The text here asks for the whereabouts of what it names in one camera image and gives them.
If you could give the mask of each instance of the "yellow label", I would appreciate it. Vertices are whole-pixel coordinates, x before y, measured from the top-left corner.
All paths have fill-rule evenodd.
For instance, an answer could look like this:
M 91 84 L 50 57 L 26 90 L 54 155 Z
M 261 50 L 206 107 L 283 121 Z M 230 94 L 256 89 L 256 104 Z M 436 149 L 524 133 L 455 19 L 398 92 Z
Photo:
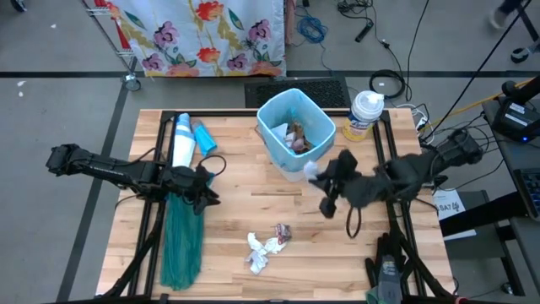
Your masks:
M 356 128 L 350 118 L 347 118 L 345 124 L 343 125 L 343 135 L 348 140 L 361 141 L 368 136 L 372 128 L 373 123 L 371 123 L 367 128 Z

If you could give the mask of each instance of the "white lid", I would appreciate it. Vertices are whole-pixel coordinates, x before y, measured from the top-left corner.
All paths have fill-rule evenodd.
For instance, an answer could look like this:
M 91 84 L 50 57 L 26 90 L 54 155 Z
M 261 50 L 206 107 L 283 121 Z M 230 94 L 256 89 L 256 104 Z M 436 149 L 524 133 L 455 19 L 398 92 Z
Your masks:
M 374 91 L 365 90 L 356 95 L 354 98 L 351 111 L 361 120 L 373 121 L 382 113 L 385 107 L 385 96 Z

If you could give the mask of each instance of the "sticker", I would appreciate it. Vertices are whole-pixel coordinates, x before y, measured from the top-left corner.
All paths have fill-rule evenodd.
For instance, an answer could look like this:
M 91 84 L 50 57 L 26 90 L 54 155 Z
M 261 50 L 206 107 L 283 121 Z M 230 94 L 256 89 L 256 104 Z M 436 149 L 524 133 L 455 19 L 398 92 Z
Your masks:
M 515 117 L 513 117 L 512 115 L 510 115 L 510 114 L 508 114 L 508 113 L 505 114 L 505 117 L 508 118 L 508 119 L 510 119 L 510 120 L 512 120 L 512 121 L 514 121 L 514 122 L 517 122 L 517 123 L 519 123 L 519 124 L 521 124 L 521 125 L 523 125 L 523 126 L 525 126 L 525 127 L 527 126 L 527 123 L 526 123 L 526 122 L 523 122 L 521 119 L 515 118 Z
M 510 109 L 514 110 L 514 111 L 518 111 L 520 112 L 521 114 L 525 114 L 525 108 L 523 106 L 518 106 L 517 104 L 513 103 L 513 104 L 510 104 Z

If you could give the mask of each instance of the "shoe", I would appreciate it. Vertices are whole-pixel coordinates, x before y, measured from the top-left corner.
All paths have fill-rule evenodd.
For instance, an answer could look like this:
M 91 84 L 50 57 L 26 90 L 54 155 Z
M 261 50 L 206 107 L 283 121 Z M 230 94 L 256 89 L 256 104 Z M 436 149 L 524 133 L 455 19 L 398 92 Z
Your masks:
M 498 9 L 495 9 L 494 11 L 489 13 L 488 21 L 494 29 L 502 30 L 506 27 L 506 17 L 508 17 L 507 14 L 502 13 Z

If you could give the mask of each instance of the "green mop head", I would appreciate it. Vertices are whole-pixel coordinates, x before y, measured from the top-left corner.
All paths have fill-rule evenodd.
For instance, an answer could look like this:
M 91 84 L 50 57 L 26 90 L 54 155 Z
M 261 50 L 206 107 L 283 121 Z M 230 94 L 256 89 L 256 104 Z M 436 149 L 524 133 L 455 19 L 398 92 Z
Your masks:
M 161 284 L 185 290 L 201 271 L 204 212 L 193 213 L 183 197 L 169 193 L 165 218 L 165 244 L 161 264 Z

